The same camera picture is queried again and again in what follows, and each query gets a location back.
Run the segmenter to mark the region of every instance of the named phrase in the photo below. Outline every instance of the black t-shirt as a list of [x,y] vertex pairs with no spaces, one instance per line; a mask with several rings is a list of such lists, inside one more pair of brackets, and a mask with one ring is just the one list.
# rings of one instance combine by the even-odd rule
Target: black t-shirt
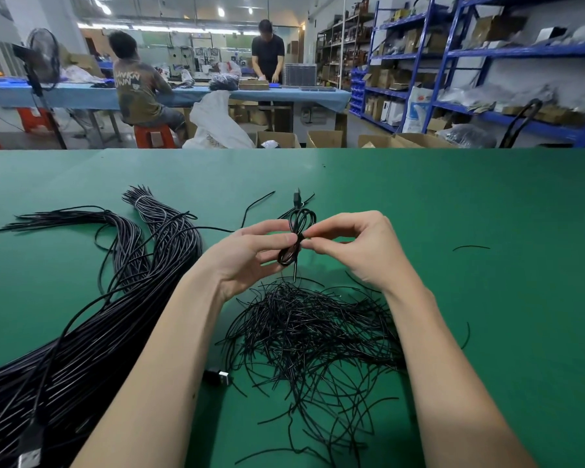
[[262,70],[266,80],[271,81],[278,66],[278,55],[284,56],[284,41],[276,34],[269,42],[256,36],[251,43],[251,55],[257,56],[258,67]]

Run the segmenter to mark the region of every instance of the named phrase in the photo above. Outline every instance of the green workbench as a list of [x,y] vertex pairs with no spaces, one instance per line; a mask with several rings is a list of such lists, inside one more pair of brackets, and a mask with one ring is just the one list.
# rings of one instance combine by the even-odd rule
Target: green workbench
[[[222,228],[237,228],[245,207],[272,190],[248,223],[280,215],[297,187],[303,197],[316,193],[311,209],[319,219],[381,210],[458,341],[470,324],[468,359],[536,460],[585,467],[585,150],[0,151],[0,226],[16,213],[86,204],[136,220],[121,195],[139,184],[195,213],[199,225]],[[0,365],[56,337],[98,295],[103,252],[94,229],[0,234]],[[224,236],[202,233],[207,245]],[[453,251],[467,244],[490,249]],[[327,256],[303,252],[299,264],[302,276],[350,284]],[[215,339],[239,309],[224,308]],[[213,347],[209,364],[220,361]],[[200,393],[192,467],[231,467],[289,446],[285,417],[256,424],[288,409],[284,388],[266,398],[244,372],[236,383],[248,399],[232,387]],[[376,434],[363,439],[370,442],[363,466],[423,465],[406,395],[398,375],[382,376],[372,400],[401,400],[373,409]],[[302,428],[293,424],[300,447],[308,441]],[[338,463],[355,466],[353,455]],[[323,466],[288,452],[239,466],[274,464]]]

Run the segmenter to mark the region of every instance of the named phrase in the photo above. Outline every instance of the tangled cable pile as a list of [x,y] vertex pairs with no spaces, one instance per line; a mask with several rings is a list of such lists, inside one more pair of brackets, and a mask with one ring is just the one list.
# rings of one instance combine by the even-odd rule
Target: tangled cable pile
[[[346,448],[360,465],[359,450],[366,445],[356,440],[356,434],[373,432],[370,409],[397,399],[368,405],[366,398],[380,374],[405,370],[405,358],[387,306],[358,288],[348,288],[354,296],[344,301],[335,289],[311,291],[278,279],[243,303],[247,308],[230,326],[223,340],[228,370],[244,368],[264,394],[262,386],[275,388],[285,381],[290,389],[286,399],[293,397],[286,412],[261,422],[288,416],[290,448],[267,449],[237,463],[285,450],[308,452],[335,466],[334,452]],[[273,375],[256,366],[272,367]],[[311,408],[333,417],[333,424],[320,425]],[[326,446],[329,459],[310,447],[294,446],[290,432],[294,413],[302,418],[304,433]]]
[[[117,228],[98,274],[102,295],[76,313],[59,338],[0,368],[0,466],[13,466],[18,438],[31,421],[45,426],[42,465],[71,463],[124,383],[178,280],[202,254],[200,227],[190,221],[194,215],[158,202],[143,187],[131,188],[123,199],[148,225],[147,240],[136,223],[99,207],[94,212],[76,207],[21,215],[0,229],[100,223],[95,243],[101,247],[101,229]],[[154,247],[148,253],[150,240]],[[101,274],[109,256],[115,275],[103,290]],[[93,316],[69,331],[78,316],[98,303]]]

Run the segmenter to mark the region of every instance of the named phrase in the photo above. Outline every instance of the left hand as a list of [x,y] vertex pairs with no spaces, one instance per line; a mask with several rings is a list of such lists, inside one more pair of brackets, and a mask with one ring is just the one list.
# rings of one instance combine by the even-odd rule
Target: left hand
[[213,274],[221,297],[228,301],[260,279],[283,269],[277,262],[266,263],[275,261],[281,250],[295,244],[297,235],[267,235],[272,231],[290,231],[288,220],[266,220],[236,230],[209,248],[191,271]]

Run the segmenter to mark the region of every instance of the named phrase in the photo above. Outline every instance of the black hair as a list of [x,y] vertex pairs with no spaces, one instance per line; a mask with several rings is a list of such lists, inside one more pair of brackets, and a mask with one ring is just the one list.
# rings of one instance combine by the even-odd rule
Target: black hair
[[110,47],[119,59],[130,59],[137,51],[137,41],[128,33],[113,31],[109,35]]
[[273,25],[267,19],[263,19],[257,26],[257,30],[261,33],[273,34]]

